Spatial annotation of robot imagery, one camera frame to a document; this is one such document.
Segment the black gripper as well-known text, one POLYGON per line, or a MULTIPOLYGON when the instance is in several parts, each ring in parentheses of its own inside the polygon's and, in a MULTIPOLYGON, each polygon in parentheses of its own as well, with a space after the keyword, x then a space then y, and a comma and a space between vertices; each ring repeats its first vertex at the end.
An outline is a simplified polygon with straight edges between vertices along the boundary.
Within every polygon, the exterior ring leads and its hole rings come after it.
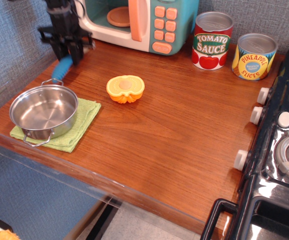
POLYGON ((95 47, 92 34, 80 27, 79 17, 74 10, 48 9, 47 13, 51 26, 38 28, 41 41, 51 45, 59 61, 70 52, 73 64, 79 65, 84 57, 83 47, 95 47))

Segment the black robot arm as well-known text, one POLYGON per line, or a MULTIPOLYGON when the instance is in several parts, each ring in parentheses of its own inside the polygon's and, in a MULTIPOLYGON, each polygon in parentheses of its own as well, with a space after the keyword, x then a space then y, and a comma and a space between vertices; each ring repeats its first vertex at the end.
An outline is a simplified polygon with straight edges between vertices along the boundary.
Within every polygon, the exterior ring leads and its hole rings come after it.
POLYGON ((52 25, 39 27, 41 41, 49 44, 60 61, 70 55, 77 66, 84 57, 84 47, 94 47, 92 33, 80 27, 75 0, 47 0, 46 11, 52 25))

